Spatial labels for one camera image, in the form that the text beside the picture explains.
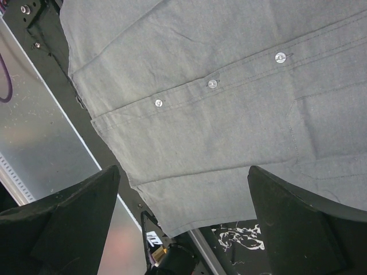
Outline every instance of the button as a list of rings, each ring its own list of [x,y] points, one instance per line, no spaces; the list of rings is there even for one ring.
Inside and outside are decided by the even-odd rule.
[[[277,53],[275,56],[275,60],[278,63],[283,63],[287,59],[287,56],[285,53]]]
[[[157,106],[157,107],[161,107],[162,105],[163,105],[163,101],[162,101],[162,100],[157,99],[157,100],[155,101],[155,106]]]
[[[208,87],[209,87],[209,88],[214,89],[214,88],[216,88],[217,86],[218,86],[218,82],[217,82],[216,80],[210,80],[210,81],[208,82]]]

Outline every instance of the metal bar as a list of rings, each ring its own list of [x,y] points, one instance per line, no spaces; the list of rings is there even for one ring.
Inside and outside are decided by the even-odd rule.
[[[223,267],[219,263],[217,257],[214,255],[212,249],[205,240],[204,236],[201,234],[200,230],[193,229],[188,231],[188,233],[191,239],[193,240],[194,244],[196,245],[197,249],[201,253],[202,257],[208,264],[209,268],[213,272],[213,274],[214,275],[226,274]]]

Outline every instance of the shirt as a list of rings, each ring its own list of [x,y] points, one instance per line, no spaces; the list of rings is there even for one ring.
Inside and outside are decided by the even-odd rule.
[[[367,210],[367,1],[64,1],[69,76],[173,237],[256,218],[251,165]]]

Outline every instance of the screw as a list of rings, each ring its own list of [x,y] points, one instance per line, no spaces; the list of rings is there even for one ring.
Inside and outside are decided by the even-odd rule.
[[[28,5],[21,6],[21,12],[25,14],[30,14],[30,7]]]

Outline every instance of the purple cable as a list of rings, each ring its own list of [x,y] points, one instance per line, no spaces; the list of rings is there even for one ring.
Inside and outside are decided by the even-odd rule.
[[[7,80],[7,86],[8,86],[7,97],[5,97],[4,99],[0,97],[0,102],[8,103],[11,100],[11,98],[13,97],[13,85],[11,84],[11,78],[7,70],[7,67],[5,65],[4,59],[2,59],[1,54],[0,54],[0,63],[4,69],[6,80]]]

